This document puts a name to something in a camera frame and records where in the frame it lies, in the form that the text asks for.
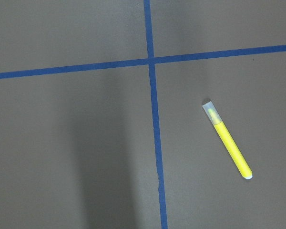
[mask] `highlighter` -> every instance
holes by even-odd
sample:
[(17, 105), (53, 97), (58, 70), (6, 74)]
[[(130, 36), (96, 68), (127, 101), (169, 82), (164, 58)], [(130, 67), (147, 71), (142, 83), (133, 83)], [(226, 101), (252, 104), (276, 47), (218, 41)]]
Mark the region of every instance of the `highlighter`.
[(213, 103), (209, 101), (208, 103), (202, 106), (204, 111), (208, 115), (209, 119), (211, 120), (215, 130), (217, 131), (218, 135), (220, 136), (221, 140), (223, 141), (226, 149), (228, 150), (231, 158), (233, 159), (234, 163), (236, 164), (240, 174), (245, 179), (252, 178), (252, 171), (247, 164), (246, 160), (244, 159), (242, 153), (239, 151), (235, 141), (231, 137), (228, 129), (226, 128), (224, 122), (222, 121), (221, 117), (219, 116), (218, 112), (216, 111)]

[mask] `blue tape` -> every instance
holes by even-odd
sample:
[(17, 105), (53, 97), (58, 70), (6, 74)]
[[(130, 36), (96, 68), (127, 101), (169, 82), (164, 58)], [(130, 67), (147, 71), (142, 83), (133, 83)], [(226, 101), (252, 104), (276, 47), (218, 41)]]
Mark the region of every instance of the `blue tape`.
[(157, 97), (157, 85), (156, 85), (156, 72), (155, 65), (150, 64), (149, 69), (149, 80), (151, 85), (151, 98), (152, 98), (152, 113), (153, 113), (153, 137), (154, 146), (156, 153), (156, 167), (159, 180), (159, 203), (160, 203), (160, 219), (162, 229), (167, 229), (167, 214), (166, 214), (166, 202), (165, 202), (165, 188), (164, 188), (164, 173), (163, 173), (163, 162), (162, 162), (162, 149), (161, 149), (161, 138), (160, 138), (160, 123), (159, 123), (159, 112), (158, 112), (158, 97)]
[[(153, 41), (148, 43), (148, 47), (153, 47)], [(153, 55), (153, 48), (151, 48), (150, 55)], [(98, 69), (110, 69), (110, 68), (120, 68), (120, 67), (131, 67), (139, 65), (148, 65), (150, 63), (171, 63), (171, 62), (182, 62), (182, 61), (194, 61), (202, 59), (212, 59), (221, 58), (229, 56), (243, 56), (243, 55), (254, 55), (272, 52), (286, 52), (286, 45), (278, 46), (266, 46), (258, 48), (248, 48), (248, 49), (235, 49), (226, 51), (215, 51), (215, 52), (202, 52), (194, 54), (185, 55), (175, 55), (175, 56), (163, 56), (163, 57), (150, 57), (145, 59), (136, 60), (126, 60), (126, 61), (115, 61), (115, 62), (104, 62), (104, 63), (91, 63), (83, 65), (73, 65), (64, 67), (54, 67), (54, 68), (42, 68), (33, 70), (24, 70), (16, 72), (0, 73), (0, 79), (24, 77), (24, 76), (34, 76), (34, 75), (47, 75), (56, 73), (72, 73), (80, 71), (98, 70)]]
[(151, 15), (150, 0), (144, 0), (144, 15), (145, 15), (145, 28), (146, 28), (147, 56), (148, 58), (153, 58), (154, 57), (153, 28), (152, 28), (152, 15)]
[(157, 64), (157, 63), (171, 63), (171, 62), (181, 62), (181, 61), (194, 61), (194, 60), (229, 57), (229, 56), (244, 56), (244, 55), (272, 53), (272, 52), (286, 52), (286, 45), (155, 57), (153, 59), (153, 63)]
[(98, 70), (98, 69), (130, 67), (130, 66), (138, 66), (138, 65), (147, 65), (148, 63), (149, 63), (148, 59), (137, 59), (137, 60), (92, 63), (92, 64), (82, 64), (82, 65), (54, 67), (54, 68), (42, 68), (42, 69), (33, 69), (33, 70), (25, 70), (25, 71), (17, 71), (17, 72), (0, 73), (0, 79), (33, 76), (33, 75), (72, 73), (72, 72)]
[(144, 0), (144, 15), (145, 15), (145, 28), (146, 28), (146, 43), (147, 43), (147, 55), (150, 63), (148, 65), (149, 81), (151, 85), (151, 101), (152, 101), (152, 114), (153, 114), (153, 137), (156, 154), (156, 167), (159, 180), (159, 205), (160, 205), (160, 219), (162, 229), (168, 229), (167, 226), (167, 213), (165, 202), (165, 188), (164, 188), (164, 173), (162, 162), (162, 150), (161, 150), (161, 138), (160, 138), (160, 123), (158, 112), (158, 97), (157, 97), (157, 83), (156, 83), (156, 71), (153, 63), (153, 28), (151, 18), (151, 5), (150, 0)]

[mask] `floor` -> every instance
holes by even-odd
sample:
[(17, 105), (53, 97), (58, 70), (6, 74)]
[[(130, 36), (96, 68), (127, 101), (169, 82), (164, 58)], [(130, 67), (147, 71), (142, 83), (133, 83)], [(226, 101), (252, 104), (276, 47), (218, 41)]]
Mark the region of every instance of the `floor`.
[(1, 0), (9, 228), (286, 229), (286, 1)]

